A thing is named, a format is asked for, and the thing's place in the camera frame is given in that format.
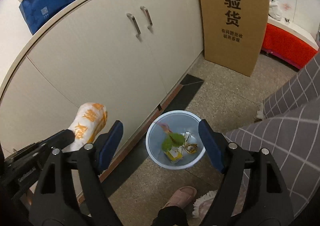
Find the grey checked bed sheet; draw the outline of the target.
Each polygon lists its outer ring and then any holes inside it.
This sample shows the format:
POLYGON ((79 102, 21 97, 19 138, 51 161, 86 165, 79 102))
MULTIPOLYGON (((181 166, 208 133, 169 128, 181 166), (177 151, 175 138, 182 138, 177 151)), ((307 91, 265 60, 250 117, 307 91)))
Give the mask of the grey checked bed sheet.
POLYGON ((270 150, 298 216, 319 189, 319 54, 263 100, 262 120, 225 134, 245 150, 270 150))

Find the pink slipper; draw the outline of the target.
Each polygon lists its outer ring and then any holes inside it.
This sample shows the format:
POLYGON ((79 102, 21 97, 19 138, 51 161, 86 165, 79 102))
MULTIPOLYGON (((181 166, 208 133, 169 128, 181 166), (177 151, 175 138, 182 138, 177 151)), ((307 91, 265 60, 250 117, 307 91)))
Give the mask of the pink slipper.
POLYGON ((174 194, 167 201, 164 208, 169 206, 177 206, 181 209, 184 209, 189 205, 197 194, 197 190, 192 186, 183 186, 176 190, 174 194))

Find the white low cabinet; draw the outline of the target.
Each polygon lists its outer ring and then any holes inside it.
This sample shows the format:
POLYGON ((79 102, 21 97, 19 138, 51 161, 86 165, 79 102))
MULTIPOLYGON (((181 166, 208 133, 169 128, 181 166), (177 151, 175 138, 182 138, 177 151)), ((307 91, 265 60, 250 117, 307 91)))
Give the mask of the white low cabinet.
POLYGON ((75 0, 34 35, 1 0, 1 147, 6 156, 71 125, 87 102, 119 120, 117 165, 203 51, 199 0, 75 0), (148 8, 153 33, 140 6, 148 8), (126 14, 135 16, 140 42, 126 14))

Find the light blue trash bin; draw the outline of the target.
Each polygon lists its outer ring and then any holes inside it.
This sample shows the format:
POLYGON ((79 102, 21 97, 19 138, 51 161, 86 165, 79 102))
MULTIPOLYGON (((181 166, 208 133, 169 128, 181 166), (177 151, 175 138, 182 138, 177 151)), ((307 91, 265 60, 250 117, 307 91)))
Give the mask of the light blue trash bin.
POLYGON ((160 167, 184 170, 195 165, 206 149, 199 135, 201 119, 187 111, 160 115, 148 128, 146 150, 160 167))

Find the yellow carton trash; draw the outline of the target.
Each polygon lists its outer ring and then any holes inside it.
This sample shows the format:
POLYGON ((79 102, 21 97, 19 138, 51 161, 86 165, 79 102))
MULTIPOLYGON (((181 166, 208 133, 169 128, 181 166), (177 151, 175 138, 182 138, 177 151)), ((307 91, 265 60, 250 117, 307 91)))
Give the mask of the yellow carton trash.
POLYGON ((172 164, 183 159, 183 151, 181 147, 173 147, 171 150, 165 151, 164 153, 172 164))

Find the green leaf trash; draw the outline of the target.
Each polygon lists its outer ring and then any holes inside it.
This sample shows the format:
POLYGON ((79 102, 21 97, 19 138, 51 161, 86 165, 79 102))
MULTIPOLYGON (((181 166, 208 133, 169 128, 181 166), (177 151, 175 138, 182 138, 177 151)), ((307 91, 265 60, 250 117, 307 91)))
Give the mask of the green leaf trash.
POLYGON ((169 132, 166 136, 166 138, 163 140, 162 143, 162 150, 169 151, 173 147, 180 147, 184 144, 185 142, 185 137, 182 134, 179 133, 173 133, 169 132))

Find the white orange snack wrapper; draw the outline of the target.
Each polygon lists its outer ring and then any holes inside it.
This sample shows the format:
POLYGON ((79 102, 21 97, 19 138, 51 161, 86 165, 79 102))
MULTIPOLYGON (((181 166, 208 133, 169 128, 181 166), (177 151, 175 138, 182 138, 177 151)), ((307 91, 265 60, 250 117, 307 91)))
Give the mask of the white orange snack wrapper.
POLYGON ((93 143, 97 134, 105 127, 106 122, 107 110, 104 105, 92 102, 82 104, 68 128, 74 133, 74 140, 62 151, 78 151, 84 145, 93 143))

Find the brown cardboard box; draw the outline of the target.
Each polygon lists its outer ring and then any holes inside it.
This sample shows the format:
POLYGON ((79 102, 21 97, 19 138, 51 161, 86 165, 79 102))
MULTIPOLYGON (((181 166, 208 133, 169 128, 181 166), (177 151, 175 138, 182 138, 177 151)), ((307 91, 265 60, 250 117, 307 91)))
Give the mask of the brown cardboard box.
POLYGON ((251 76, 260 53, 269 0, 200 0, 204 58, 251 76))

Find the red storage box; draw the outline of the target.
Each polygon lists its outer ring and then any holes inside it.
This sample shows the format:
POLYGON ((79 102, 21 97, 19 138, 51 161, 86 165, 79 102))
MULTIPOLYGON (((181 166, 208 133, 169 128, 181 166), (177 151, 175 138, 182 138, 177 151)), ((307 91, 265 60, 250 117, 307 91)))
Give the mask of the red storage box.
POLYGON ((261 49, 302 69, 317 54, 319 46, 312 35, 300 26, 268 17, 261 49))

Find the blue shopping bag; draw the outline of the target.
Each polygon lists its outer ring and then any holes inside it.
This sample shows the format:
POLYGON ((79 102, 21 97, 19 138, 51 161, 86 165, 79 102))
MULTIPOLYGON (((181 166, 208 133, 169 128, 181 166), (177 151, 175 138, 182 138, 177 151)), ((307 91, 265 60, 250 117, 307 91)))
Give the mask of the blue shopping bag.
POLYGON ((35 34, 50 18, 75 0, 22 0, 20 12, 31 34, 35 34))

